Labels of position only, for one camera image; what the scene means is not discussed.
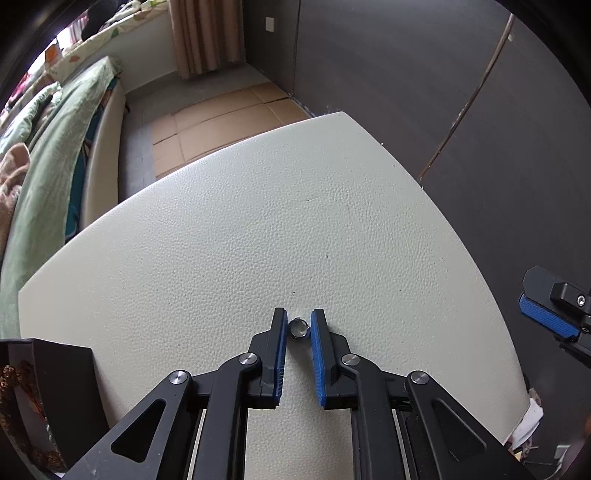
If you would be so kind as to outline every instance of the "curtain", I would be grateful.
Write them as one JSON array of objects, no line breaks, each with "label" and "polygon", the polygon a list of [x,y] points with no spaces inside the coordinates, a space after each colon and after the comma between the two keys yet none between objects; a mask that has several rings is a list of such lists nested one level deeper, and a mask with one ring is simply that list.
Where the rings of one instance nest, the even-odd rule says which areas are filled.
[{"label": "curtain", "polygon": [[169,0],[169,4],[182,78],[243,61],[240,0]]},{"label": "curtain", "polygon": [[72,41],[72,45],[82,39],[82,30],[84,30],[84,27],[87,23],[88,15],[87,12],[84,12],[70,24],[68,30],[70,31],[70,40]]}]

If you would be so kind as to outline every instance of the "green blanket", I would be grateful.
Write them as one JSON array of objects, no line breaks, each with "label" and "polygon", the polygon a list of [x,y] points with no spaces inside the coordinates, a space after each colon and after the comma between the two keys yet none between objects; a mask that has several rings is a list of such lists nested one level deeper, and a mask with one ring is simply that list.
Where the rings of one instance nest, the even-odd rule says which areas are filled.
[{"label": "green blanket", "polygon": [[64,246],[74,166],[90,119],[115,73],[105,57],[69,81],[50,120],[30,141],[31,167],[0,271],[0,338],[20,336],[18,292]]},{"label": "green blanket", "polygon": [[35,119],[39,117],[43,108],[52,100],[51,97],[59,88],[60,85],[57,82],[46,86],[18,113],[0,138],[0,158],[4,158],[8,149],[17,143],[23,142],[29,146]]}]

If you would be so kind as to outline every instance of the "white bed frame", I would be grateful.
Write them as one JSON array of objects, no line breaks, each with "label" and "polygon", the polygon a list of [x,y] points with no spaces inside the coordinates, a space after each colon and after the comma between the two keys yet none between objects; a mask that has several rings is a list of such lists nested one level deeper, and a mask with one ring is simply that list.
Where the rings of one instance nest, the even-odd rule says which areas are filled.
[{"label": "white bed frame", "polygon": [[86,166],[80,230],[118,203],[119,143],[125,109],[125,94],[118,82],[100,120]]}]

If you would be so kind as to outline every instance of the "small metal nut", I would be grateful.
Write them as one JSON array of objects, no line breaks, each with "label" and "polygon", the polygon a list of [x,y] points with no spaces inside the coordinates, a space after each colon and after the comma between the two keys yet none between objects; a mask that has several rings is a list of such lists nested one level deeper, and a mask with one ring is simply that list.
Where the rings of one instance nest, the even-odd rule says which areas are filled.
[{"label": "small metal nut", "polygon": [[294,318],[290,322],[289,328],[290,337],[294,340],[302,340],[308,337],[310,334],[310,327],[308,326],[308,323],[299,317]]}]

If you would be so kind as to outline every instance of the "white paper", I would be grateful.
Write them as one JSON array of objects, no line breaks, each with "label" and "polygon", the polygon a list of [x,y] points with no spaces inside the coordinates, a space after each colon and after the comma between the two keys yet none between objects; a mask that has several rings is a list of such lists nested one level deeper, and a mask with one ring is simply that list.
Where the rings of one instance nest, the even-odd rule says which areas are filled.
[{"label": "white paper", "polygon": [[511,450],[519,448],[533,435],[543,416],[544,410],[542,407],[533,398],[530,398],[530,407],[525,412],[525,415],[523,415],[520,424],[513,430]]}]

